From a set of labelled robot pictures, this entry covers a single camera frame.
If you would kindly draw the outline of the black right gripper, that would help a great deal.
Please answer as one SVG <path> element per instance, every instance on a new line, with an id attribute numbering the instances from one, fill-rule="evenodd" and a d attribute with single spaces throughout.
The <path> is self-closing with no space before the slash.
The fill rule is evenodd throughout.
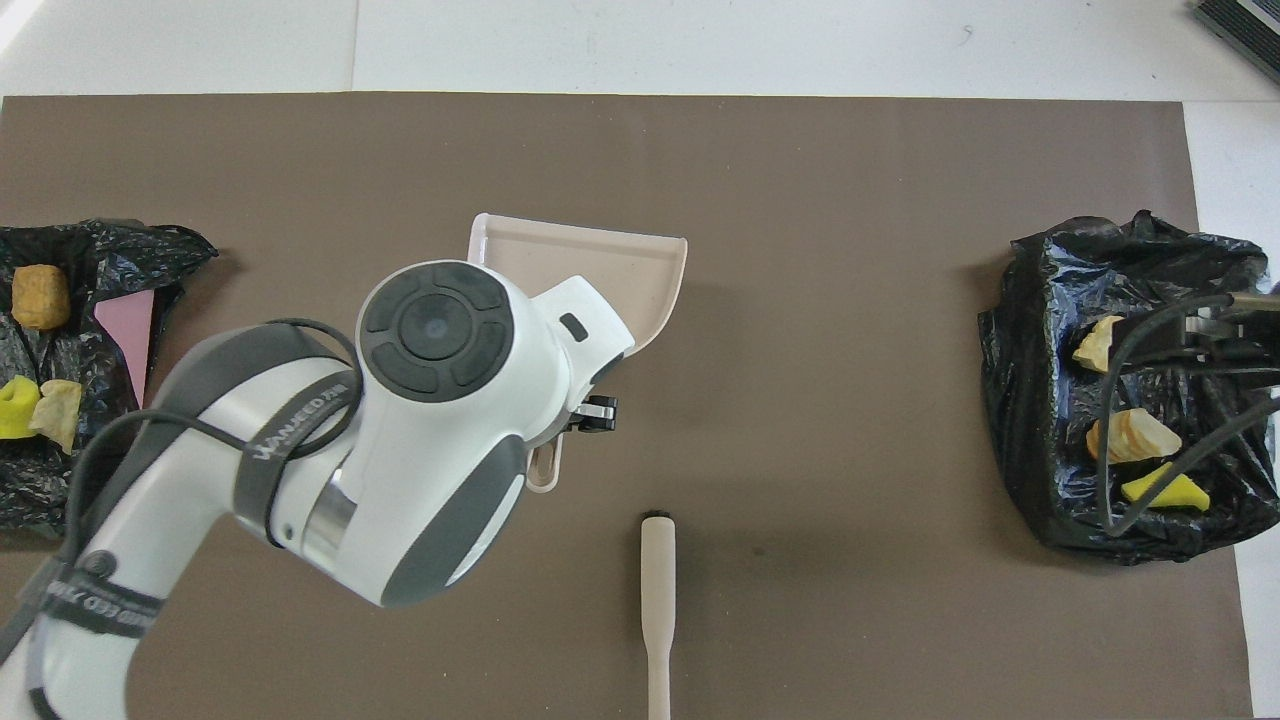
<path id="1" fill-rule="evenodd" d="M 1219 372 L 1280 372 L 1280 306 L 1202 307 L 1181 331 L 1197 363 Z"/>

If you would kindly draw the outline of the sliced bread loaf piece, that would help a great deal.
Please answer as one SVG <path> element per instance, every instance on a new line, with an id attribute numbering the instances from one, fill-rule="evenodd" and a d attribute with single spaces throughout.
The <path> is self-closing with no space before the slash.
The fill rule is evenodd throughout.
<path id="1" fill-rule="evenodd" d="M 1140 462 L 1169 457 L 1181 447 L 1181 437 L 1142 407 L 1121 410 L 1108 419 L 1106 452 L 1108 462 Z"/>

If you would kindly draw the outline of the pink plastic bin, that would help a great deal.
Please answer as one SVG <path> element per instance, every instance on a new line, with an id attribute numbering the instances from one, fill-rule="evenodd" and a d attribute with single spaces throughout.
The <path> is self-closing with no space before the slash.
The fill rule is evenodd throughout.
<path id="1" fill-rule="evenodd" d="M 96 304 L 93 315 L 122 351 L 136 404 L 145 405 L 152 343 L 155 292 L 128 293 Z"/>

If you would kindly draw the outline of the yellow sponge wedge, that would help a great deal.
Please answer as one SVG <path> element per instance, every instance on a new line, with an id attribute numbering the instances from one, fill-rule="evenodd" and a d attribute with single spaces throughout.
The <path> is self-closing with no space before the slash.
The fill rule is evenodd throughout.
<path id="1" fill-rule="evenodd" d="M 1171 462 L 1165 462 L 1142 477 L 1121 483 L 1121 496 L 1130 503 L 1137 503 L 1155 484 L 1164 479 L 1171 468 Z M 1148 507 L 1207 512 L 1211 507 L 1211 498 L 1192 478 L 1187 474 L 1179 474 L 1149 501 Z"/>

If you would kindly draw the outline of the beige plastic dustpan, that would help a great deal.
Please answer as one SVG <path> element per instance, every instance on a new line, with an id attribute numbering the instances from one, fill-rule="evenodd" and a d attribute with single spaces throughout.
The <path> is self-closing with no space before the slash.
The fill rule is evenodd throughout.
<path id="1" fill-rule="evenodd" d="M 401 483 L 462 518 L 553 489 L 571 411 L 660 333 L 686 258 L 682 238 L 479 214 L 466 259 L 370 299 L 370 395 L 332 483 L 364 509 Z"/>

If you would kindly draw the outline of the dark grey ribbed device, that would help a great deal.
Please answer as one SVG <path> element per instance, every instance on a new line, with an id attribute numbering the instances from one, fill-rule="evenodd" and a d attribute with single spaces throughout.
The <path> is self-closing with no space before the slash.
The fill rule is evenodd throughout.
<path id="1" fill-rule="evenodd" d="M 1190 12 L 1249 64 L 1280 85 L 1280 0 L 1192 0 Z"/>

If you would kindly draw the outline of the notched yellow sponge block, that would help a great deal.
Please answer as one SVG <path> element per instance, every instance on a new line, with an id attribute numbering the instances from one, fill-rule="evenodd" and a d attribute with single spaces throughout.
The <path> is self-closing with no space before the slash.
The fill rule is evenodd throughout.
<path id="1" fill-rule="evenodd" d="M 41 398 L 38 384 L 24 375 L 15 375 L 0 387 L 0 441 L 38 436 L 29 423 Z"/>

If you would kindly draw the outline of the beige hand brush black bristles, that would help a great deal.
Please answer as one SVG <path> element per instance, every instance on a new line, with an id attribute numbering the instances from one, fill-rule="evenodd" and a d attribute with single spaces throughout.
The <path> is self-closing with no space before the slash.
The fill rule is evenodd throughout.
<path id="1" fill-rule="evenodd" d="M 671 652 L 677 618 L 676 528 L 664 511 L 646 512 L 640 530 L 640 618 L 646 651 L 648 720 L 671 720 Z"/>

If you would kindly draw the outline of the brown fried nugget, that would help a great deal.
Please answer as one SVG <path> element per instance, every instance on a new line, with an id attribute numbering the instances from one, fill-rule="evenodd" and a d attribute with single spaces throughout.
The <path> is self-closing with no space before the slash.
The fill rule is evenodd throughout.
<path id="1" fill-rule="evenodd" d="M 65 273 L 49 264 L 18 266 L 12 283 L 12 315 L 29 331 L 55 331 L 70 319 Z"/>

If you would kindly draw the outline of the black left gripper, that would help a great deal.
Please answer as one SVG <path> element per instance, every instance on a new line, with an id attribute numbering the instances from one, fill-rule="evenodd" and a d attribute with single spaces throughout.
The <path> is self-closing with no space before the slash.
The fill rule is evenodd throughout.
<path id="1" fill-rule="evenodd" d="M 570 414 L 568 429 L 581 433 L 613 432 L 620 400 L 609 395 L 590 395 Z"/>

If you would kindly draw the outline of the orange striped bread piece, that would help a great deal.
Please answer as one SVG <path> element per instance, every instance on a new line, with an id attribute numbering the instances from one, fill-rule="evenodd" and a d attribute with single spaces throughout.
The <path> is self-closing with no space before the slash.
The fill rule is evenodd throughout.
<path id="1" fill-rule="evenodd" d="M 55 443 L 72 456 L 79 427 L 83 386 L 78 382 L 51 379 L 38 387 L 40 398 L 28 420 L 28 429 Z"/>

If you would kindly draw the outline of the pale bread chunk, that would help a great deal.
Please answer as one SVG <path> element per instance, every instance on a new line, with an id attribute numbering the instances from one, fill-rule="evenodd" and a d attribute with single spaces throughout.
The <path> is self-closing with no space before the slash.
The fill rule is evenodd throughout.
<path id="1" fill-rule="evenodd" d="M 1106 375 L 1123 343 L 1125 316 L 1107 315 L 1093 323 L 1071 351 L 1071 360 L 1082 372 Z"/>

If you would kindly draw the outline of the brown table mat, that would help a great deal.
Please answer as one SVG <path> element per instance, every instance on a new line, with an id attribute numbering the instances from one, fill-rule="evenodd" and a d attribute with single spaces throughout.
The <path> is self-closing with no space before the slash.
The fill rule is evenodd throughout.
<path id="1" fill-rule="evenodd" d="M 1230 550 L 1119 568 L 1028 530 L 977 318 L 1015 240 L 1197 225 L 1181 109 L 1140 102 L 315 94 L 8 97 L 0 225 L 197 231 L 157 373 L 278 316 L 346 333 L 483 211 L 685 237 L 460 584 L 380 610 L 232 520 L 134 657 L 131 720 L 644 720 L 639 523 L 675 518 L 673 720 L 1247 717 Z"/>

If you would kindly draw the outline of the black trash bag lined bin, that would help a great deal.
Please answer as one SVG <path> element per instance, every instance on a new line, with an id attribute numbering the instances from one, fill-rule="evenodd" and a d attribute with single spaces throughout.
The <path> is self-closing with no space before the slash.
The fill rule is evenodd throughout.
<path id="1" fill-rule="evenodd" d="M 1085 446 L 1105 375 L 1073 356 L 1106 316 L 1257 290 L 1267 269 L 1251 241 L 1189 233 L 1148 211 L 1123 225 L 1078 217 L 1014 243 L 1000 301 L 978 318 L 982 387 L 1000 477 L 1042 544 L 1126 566 L 1185 562 L 1280 525 L 1267 420 L 1189 470 L 1210 497 L 1204 511 L 1151 509 L 1107 536 Z"/>

